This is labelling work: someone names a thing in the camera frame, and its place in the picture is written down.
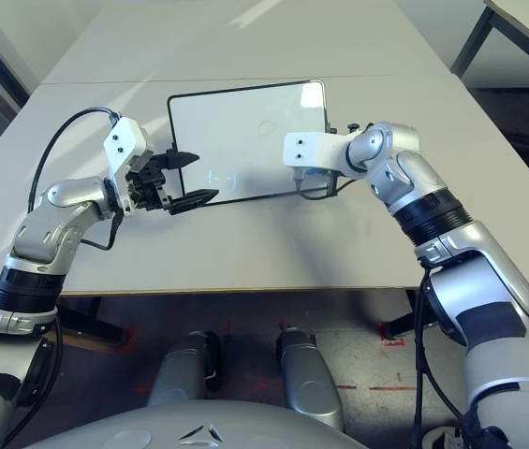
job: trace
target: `floor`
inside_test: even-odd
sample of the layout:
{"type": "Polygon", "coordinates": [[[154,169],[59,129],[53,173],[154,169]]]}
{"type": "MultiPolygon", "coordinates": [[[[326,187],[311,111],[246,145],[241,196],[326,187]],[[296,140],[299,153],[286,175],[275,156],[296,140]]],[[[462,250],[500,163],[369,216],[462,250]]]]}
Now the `floor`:
{"type": "MultiPolygon", "coordinates": [[[[529,164],[529,92],[472,94],[529,164]]],[[[391,289],[105,298],[99,318],[136,329],[131,347],[115,355],[67,347],[46,405],[10,447],[143,406],[168,348],[195,329],[226,336],[224,384],[212,397],[283,405],[274,357],[282,323],[316,335],[341,386],[346,433],[372,448],[406,447],[415,399],[413,337],[389,344],[379,337],[377,323],[409,311],[404,291],[391,289]]],[[[436,327],[425,335],[435,377],[463,410],[464,348],[436,327]]],[[[424,426],[451,422],[426,386],[424,426]]]]}

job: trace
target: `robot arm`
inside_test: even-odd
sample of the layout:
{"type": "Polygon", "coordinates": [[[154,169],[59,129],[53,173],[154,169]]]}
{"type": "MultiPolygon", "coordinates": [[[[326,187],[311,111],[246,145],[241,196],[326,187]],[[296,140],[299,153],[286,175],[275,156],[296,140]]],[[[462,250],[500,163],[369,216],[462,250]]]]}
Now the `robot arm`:
{"type": "Polygon", "coordinates": [[[511,447],[529,448],[529,283],[420,155],[417,131],[377,123],[347,136],[291,133],[284,162],[298,184],[311,167],[369,184],[432,270],[423,289],[439,325],[468,348],[469,439],[499,429],[511,447]]]}
{"type": "Polygon", "coordinates": [[[60,181],[47,189],[17,230],[0,274],[0,447],[16,407],[36,402],[46,384],[53,345],[45,334],[56,320],[56,299],[85,231],[113,217],[108,246],[89,242],[107,250],[123,216],[137,209],[180,213],[217,194],[166,195],[162,170],[198,157],[172,150],[154,154],[145,132],[129,118],[113,124],[104,150],[109,177],[60,181]]]}

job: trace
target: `white table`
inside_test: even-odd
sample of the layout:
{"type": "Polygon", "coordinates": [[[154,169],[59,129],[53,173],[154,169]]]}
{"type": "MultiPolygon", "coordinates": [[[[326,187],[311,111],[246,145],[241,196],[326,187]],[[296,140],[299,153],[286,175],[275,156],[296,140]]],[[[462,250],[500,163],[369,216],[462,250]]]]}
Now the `white table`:
{"type": "MultiPolygon", "coordinates": [[[[204,7],[209,4],[174,5],[184,10],[186,4],[196,3],[204,7]]],[[[387,48],[392,48],[390,36],[392,27],[396,26],[399,33],[411,35],[408,51],[419,53],[420,60],[430,61],[428,70],[424,72],[421,66],[418,72],[404,73],[394,67],[395,73],[382,76],[351,73],[324,77],[320,76],[323,64],[304,60],[308,66],[303,75],[321,78],[325,83],[332,125],[341,129],[352,122],[391,120],[416,126],[421,134],[423,154],[471,214],[491,229],[529,279],[528,168],[463,85],[439,65],[438,58],[413,27],[401,22],[403,16],[396,7],[384,1],[368,3],[376,12],[380,11],[376,17],[387,21],[387,48]]],[[[287,7],[284,4],[275,7],[287,7]]],[[[135,14],[149,22],[154,9],[166,7],[170,5],[137,8],[135,14]]],[[[261,20],[273,12],[274,8],[261,20]]],[[[96,23],[102,23],[105,14],[117,13],[117,8],[109,8],[96,23]]],[[[347,11],[345,17],[350,20],[347,11]]],[[[177,22],[174,16],[169,16],[168,21],[162,18],[163,29],[177,22]]],[[[96,23],[87,33],[98,36],[96,23]]],[[[341,40],[345,28],[340,23],[331,24],[334,26],[331,35],[341,40]]],[[[249,26],[235,33],[239,36],[245,30],[249,26]]],[[[50,75],[51,82],[34,92],[0,138],[0,267],[13,232],[24,215],[28,185],[40,153],[55,129],[75,111],[90,105],[120,110],[145,125],[156,148],[164,151],[171,141],[166,109],[170,95],[278,82],[298,76],[297,72],[291,75],[281,67],[279,71],[286,78],[93,82],[89,80],[95,75],[93,68],[104,62],[103,56],[96,53],[96,66],[85,58],[91,69],[87,69],[83,75],[85,80],[81,80],[81,69],[77,67],[80,60],[74,61],[75,55],[81,54],[78,45],[91,43],[92,39],[87,39],[85,35],[80,38],[50,75]]],[[[291,42],[287,36],[288,49],[291,42]]],[[[363,57],[347,57],[345,49],[337,50],[346,59],[363,57]]],[[[362,65],[362,71],[381,65],[391,71],[393,54],[378,47],[374,55],[374,58],[368,57],[375,59],[376,64],[362,65]]],[[[181,76],[181,63],[191,66],[191,62],[188,56],[179,58],[172,57],[160,69],[174,67],[177,76],[181,76]]],[[[262,56],[268,61],[262,64],[264,73],[270,73],[264,68],[275,58],[273,54],[262,56]]],[[[343,65],[341,70],[348,73],[350,67],[353,65],[343,65]]],[[[249,71],[252,67],[246,64],[245,69],[249,71]]],[[[131,71],[121,69],[116,73],[121,78],[140,74],[131,71]]],[[[64,178],[104,173],[106,162],[101,142],[107,131],[104,117],[91,117],[75,124],[49,159],[39,190],[64,178]]],[[[170,177],[169,183],[175,195],[178,185],[175,190],[174,178],[170,177]]],[[[104,241],[107,235],[108,224],[103,223],[94,226],[87,237],[104,241]]],[[[65,293],[403,287],[416,285],[421,274],[412,245],[397,223],[363,185],[355,184],[338,197],[319,202],[298,197],[270,198],[212,206],[174,217],[160,211],[140,211],[123,222],[109,253],[81,245],[67,276],[65,293]]]]}

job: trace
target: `black cable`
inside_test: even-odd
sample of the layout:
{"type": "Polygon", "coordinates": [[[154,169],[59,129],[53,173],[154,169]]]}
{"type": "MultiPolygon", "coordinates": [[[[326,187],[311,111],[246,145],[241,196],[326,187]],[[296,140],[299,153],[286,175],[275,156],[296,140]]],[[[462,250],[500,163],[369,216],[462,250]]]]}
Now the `black cable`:
{"type": "Polygon", "coordinates": [[[51,392],[51,389],[54,387],[54,384],[56,383],[56,379],[58,379],[58,374],[60,373],[60,367],[62,366],[62,352],[63,352],[63,340],[62,340],[62,327],[60,325],[60,319],[58,318],[58,315],[56,315],[55,320],[55,330],[56,330],[56,356],[54,358],[54,363],[51,369],[50,379],[46,383],[46,387],[44,388],[43,392],[41,393],[41,396],[37,398],[37,401],[35,404],[33,404],[33,407],[27,415],[17,424],[15,428],[13,428],[10,433],[6,436],[6,439],[4,440],[4,445],[6,446],[12,440],[21,433],[21,430],[29,424],[29,421],[35,416],[39,408],[44,404],[46,399],[48,398],[48,395],[51,392]]]}
{"type": "MultiPolygon", "coordinates": [[[[58,131],[56,131],[56,134],[54,134],[50,142],[48,143],[48,146],[43,151],[43,154],[41,154],[41,159],[39,159],[39,164],[37,164],[36,173],[33,176],[33,181],[31,182],[31,190],[29,191],[29,199],[27,203],[27,213],[31,213],[33,211],[33,207],[36,203],[36,192],[37,192],[37,183],[39,182],[39,177],[41,176],[41,171],[43,170],[43,166],[46,164],[46,161],[48,160],[48,156],[50,155],[51,149],[56,144],[56,141],[60,136],[62,136],[62,133],[65,132],[65,130],[77,119],[82,117],[83,115],[91,114],[93,112],[104,112],[108,114],[110,119],[110,125],[114,126],[116,122],[121,118],[120,114],[117,112],[114,112],[112,109],[104,108],[102,106],[93,106],[90,108],[82,109],[76,114],[72,115],[66,122],[58,128],[58,131]]],[[[111,202],[112,195],[109,192],[109,202],[110,206],[112,207],[111,202]]],[[[114,244],[114,239],[116,238],[116,231],[118,230],[118,227],[121,225],[121,222],[123,221],[123,211],[119,210],[118,204],[113,208],[115,210],[114,217],[112,218],[112,224],[110,226],[110,238],[108,241],[108,245],[101,245],[99,243],[96,243],[91,240],[82,239],[81,243],[84,243],[85,245],[93,246],[94,248],[97,248],[98,250],[107,251],[110,248],[112,248],[112,245],[114,244]]]]}
{"type": "Polygon", "coordinates": [[[336,196],[336,194],[341,192],[349,184],[351,184],[351,183],[353,183],[355,181],[357,181],[357,180],[350,180],[350,181],[346,182],[345,184],[343,184],[341,187],[339,187],[337,189],[337,191],[335,192],[335,195],[309,196],[309,195],[307,195],[307,194],[305,194],[304,192],[301,191],[301,180],[295,180],[295,187],[296,187],[296,190],[298,192],[298,195],[301,196],[302,198],[309,199],[310,201],[318,201],[320,199],[327,199],[327,198],[332,198],[333,196],[336,196]]]}
{"type": "Polygon", "coordinates": [[[345,189],[349,184],[353,184],[355,181],[357,180],[350,180],[348,182],[346,182],[345,184],[343,184],[341,187],[339,187],[337,189],[337,193],[341,192],[343,189],[345,189]]]}
{"type": "Polygon", "coordinates": [[[426,374],[426,377],[429,379],[429,382],[433,386],[434,391],[436,391],[436,394],[441,398],[443,403],[446,405],[449,411],[453,413],[453,415],[458,419],[458,421],[462,421],[462,412],[460,412],[458,408],[453,405],[453,402],[449,400],[447,395],[443,392],[443,390],[437,383],[436,379],[433,376],[433,373],[431,372],[431,368],[429,367],[429,362],[426,360],[426,355],[424,356],[424,364],[426,365],[424,373],[426,374]]]}
{"type": "Polygon", "coordinates": [[[48,146],[43,151],[43,154],[41,154],[41,159],[39,159],[39,164],[37,164],[36,173],[33,176],[33,181],[31,182],[31,190],[29,191],[29,200],[27,204],[27,213],[30,213],[33,211],[33,207],[36,203],[36,191],[37,191],[37,183],[39,182],[39,176],[41,176],[41,170],[43,170],[43,166],[46,164],[46,161],[48,160],[48,156],[50,155],[51,149],[56,143],[56,140],[62,135],[62,133],[65,132],[65,130],[77,119],[82,117],[83,115],[91,114],[92,112],[105,112],[109,114],[110,117],[110,124],[114,126],[114,124],[120,119],[120,115],[116,112],[114,112],[112,109],[104,108],[101,106],[93,106],[90,108],[82,109],[73,116],[71,116],[66,122],[58,128],[58,131],[56,131],[56,134],[52,136],[50,139],[50,142],[48,143],[48,146]]]}
{"type": "Polygon", "coordinates": [[[424,284],[428,281],[431,271],[426,269],[422,281],[420,282],[419,293],[414,305],[414,341],[416,344],[416,412],[414,415],[414,425],[410,438],[410,448],[419,449],[422,447],[422,387],[423,375],[425,374],[433,386],[436,394],[441,398],[453,415],[462,422],[463,415],[458,408],[449,400],[445,392],[441,389],[433,376],[431,367],[424,351],[424,284]]]}
{"type": "Polygon", "coordinates": [[[414,304],[414,343],[416,345],[416,411],[414,413],[414,424],[412,435],[410,436],[410,449],[420,449],[422,447],[422,392],[424,374],[424,349],[422,346],[422,311],[424,310],[423,288],[429,279],[431,271],[426,269],[420,282],[418,297],[414,304]]]}

